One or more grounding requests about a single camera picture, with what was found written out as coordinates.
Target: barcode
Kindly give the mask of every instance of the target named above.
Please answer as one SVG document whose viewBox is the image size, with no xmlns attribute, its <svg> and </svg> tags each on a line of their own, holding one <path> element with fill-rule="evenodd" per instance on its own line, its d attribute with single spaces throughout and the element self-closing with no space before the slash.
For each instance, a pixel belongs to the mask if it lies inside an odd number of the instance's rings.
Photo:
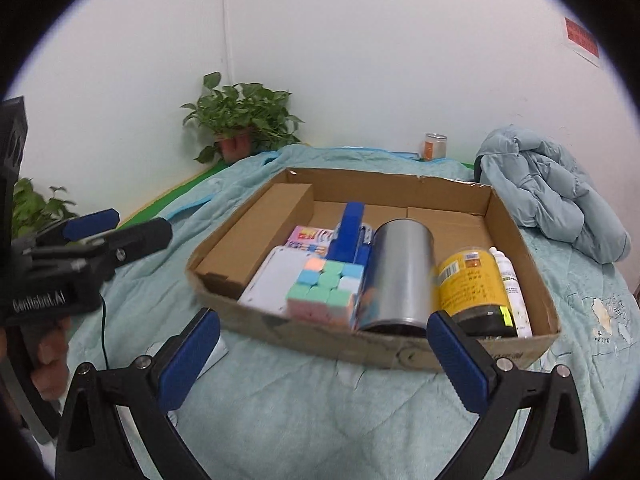
<svg viewBox="0 0 640 480">
<path fill-rule="evenodd" d="M 456 272 L 460 270 L 460 266 L 458 265 L 458 261 L 456 260 L 452 264 L 446 266 L 443 271 L 438 276 L 438 282 L 440 285 L 447 279 L 453 276 Z"/>
</svg>

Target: rubik's cube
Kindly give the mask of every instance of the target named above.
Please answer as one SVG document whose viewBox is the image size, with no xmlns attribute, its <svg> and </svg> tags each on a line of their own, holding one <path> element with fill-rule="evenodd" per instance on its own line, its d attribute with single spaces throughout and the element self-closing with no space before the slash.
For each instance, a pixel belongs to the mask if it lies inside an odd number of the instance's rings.
<svg viewBox="0 0 640 480">
<path fill-rule="evenodd" d="M 351 326 L 364 266 L 310 258 L 287 293 L 293 319 Z"/>
</svg>

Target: red sign on wall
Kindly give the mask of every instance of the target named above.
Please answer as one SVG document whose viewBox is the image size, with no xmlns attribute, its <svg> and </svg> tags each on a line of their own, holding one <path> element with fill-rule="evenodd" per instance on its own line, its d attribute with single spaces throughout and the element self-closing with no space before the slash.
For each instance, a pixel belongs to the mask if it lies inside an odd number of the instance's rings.
<svg viewBox="0 0 640 480">
<path fill-rule="evenodd" d="M 593 37 L 593 34 L 591 34 L 586 28 L 581 27 L 569 18 L 565 18 L 564 20 L 566 22 L 566 34 L 569 40 L 577 43 L 584 50 L 590 52 L 595 57 L 600 58 L 600 54 L 598 52 L 598 44 L 596 43 L 596 39 Z"/>
</svg>

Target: brown cardboard box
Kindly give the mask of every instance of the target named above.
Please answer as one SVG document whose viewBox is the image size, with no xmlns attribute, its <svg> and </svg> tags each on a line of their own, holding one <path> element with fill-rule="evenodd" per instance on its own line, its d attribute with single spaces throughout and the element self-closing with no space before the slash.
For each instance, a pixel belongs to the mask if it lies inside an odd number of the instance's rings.
<svg viewBox="0 0 640 480">
<path fill-rule="evenodd" d="M 271 249 L 297 224 L 333 228 L 347 202 L 364 202 L 363 221 L 377 229 L 412 218 L 434 237 L 437 262 L 465 247 L 497 246 L 513 263 L 534 337 L 484 340 L 494 357 L 532 364 L 560 333 L 558 315 L 509 213 L 489 186 L 349 170 L 284 170 L 259 189 L 193 252 L 187 277 L 222 325 L 271 344 L 330 359 L 407 370 L 439 370 L 425 339 L 386 336 L 284 319 L 238 304 L 241 291 Z M 247 245 L 251 248 L 239 250 Z"/>
</svg>

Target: yellow-green sticker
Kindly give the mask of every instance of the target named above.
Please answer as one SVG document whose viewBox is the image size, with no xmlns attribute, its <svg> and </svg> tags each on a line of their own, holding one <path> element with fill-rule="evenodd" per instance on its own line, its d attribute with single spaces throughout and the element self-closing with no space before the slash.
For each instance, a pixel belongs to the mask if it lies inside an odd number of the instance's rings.
<svg viewBox="0 0 640 480">
<path fill-rule="evenodd" d="M 501 306 L 500 312 L 502 313 L 502 317 L 504 318 L 505 326 L 513 326 L 513 321 L 511 320 L 511 312 L 509 312 L 508 307 Z"/>
</svg>

